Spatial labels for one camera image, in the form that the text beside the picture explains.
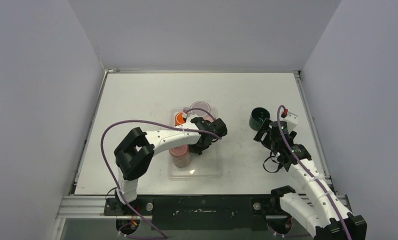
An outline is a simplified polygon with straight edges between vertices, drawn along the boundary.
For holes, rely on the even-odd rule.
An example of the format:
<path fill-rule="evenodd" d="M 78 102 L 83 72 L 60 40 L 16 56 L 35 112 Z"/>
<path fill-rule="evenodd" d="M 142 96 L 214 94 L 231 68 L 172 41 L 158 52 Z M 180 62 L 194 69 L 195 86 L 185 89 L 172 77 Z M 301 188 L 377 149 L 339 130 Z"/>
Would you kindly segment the dark green glossy mug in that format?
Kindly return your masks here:
<path fill-rule="evenodd" d="M 263 107 L 256 107 L 251 111 L 249 117 L 249 127 L 258 131 L 266 119 L 270 119 L 271 115 L 268 110 Z"/>

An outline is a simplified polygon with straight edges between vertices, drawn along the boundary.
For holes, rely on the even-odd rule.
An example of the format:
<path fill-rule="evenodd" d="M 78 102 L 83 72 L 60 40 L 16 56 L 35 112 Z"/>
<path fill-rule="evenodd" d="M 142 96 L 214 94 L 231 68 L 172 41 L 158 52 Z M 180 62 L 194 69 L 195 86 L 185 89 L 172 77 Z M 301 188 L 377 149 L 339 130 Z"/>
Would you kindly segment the pink ghost pattern mug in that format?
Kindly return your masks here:
<path fill-rule="evenodd" d="M 188 145 L 171 148 L 169 154 L 172 156 L 172 162 L 176 167 L 185 168 L 190 165 L 191 156 Z"/>

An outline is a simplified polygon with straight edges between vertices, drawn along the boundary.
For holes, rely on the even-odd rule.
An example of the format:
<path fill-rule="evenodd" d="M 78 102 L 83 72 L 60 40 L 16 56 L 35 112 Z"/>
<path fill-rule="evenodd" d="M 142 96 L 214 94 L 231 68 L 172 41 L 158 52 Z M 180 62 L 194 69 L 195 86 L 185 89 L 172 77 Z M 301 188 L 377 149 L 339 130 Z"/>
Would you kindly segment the dark grey mug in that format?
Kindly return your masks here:
<path fill-rule="evenodd" d="M 207 147 L 197 146 L 197 145 L 189 145 L 189 151 L 192 154 L 201 155 L 205 149 L 207 149 Z"/>

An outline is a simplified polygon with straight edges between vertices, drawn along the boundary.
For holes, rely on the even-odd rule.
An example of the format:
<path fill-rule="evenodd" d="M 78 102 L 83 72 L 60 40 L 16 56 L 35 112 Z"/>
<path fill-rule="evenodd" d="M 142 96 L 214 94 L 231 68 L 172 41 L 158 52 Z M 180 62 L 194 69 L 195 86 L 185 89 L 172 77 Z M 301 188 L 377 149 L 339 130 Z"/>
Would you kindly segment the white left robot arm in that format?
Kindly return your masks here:
<path fill-rule="evenodd" d="M 178 126 L 164 125 L 162 130 L 133 128 L 114 150 L 119 168 L 118 211 L 126 216 L 135 211 L 138 179 L 147 172 L 154 156 L 183 145 L 188 146 L 190 153 L 202 155 L 227 133 L 226 124 L 220 118 L 208 121 L 197 116 Z"/>

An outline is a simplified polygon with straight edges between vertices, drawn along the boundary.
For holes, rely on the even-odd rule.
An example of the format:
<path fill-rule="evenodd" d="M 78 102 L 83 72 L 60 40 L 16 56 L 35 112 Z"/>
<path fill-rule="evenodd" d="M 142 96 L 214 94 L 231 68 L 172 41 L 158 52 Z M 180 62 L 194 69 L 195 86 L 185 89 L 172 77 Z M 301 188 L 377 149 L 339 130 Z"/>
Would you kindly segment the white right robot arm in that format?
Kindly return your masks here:
<path fill-rule="evenodd" d="M 368 225 L 361 215 L 355 215 L 342 204 L 320 174 L 308 150 L 295 144 L 296 132 L 288 130 L 288 122 L 262 122 L 254 140 L 269 149 L 279 167 L 285 169 L 304 191 L 310 204 L 290 187 L 273 189 L 270 210 L 288 213 L 315 240 L 364 240 Z"/>

